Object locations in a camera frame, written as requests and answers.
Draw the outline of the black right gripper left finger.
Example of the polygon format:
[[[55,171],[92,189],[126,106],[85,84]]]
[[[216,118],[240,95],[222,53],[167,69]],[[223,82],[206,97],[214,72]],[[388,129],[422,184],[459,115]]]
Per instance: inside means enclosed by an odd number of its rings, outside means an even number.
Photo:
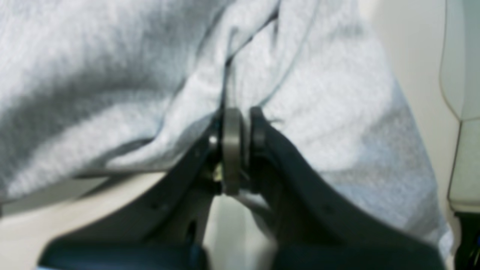
[[[203,247],[217,195],[238,195],[242,114],[223,109],[165,177],[100,220],[54,239],[39,270],[209,270]]]

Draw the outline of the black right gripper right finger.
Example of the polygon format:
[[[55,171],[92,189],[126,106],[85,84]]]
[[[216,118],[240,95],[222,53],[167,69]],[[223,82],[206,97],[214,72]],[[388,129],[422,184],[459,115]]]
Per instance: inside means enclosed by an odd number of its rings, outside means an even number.
[[[372,217],[340,195],[298,149],[250,109],[245,188],[260,195],[278,243],[273,270],[444,270],[430,244]]]

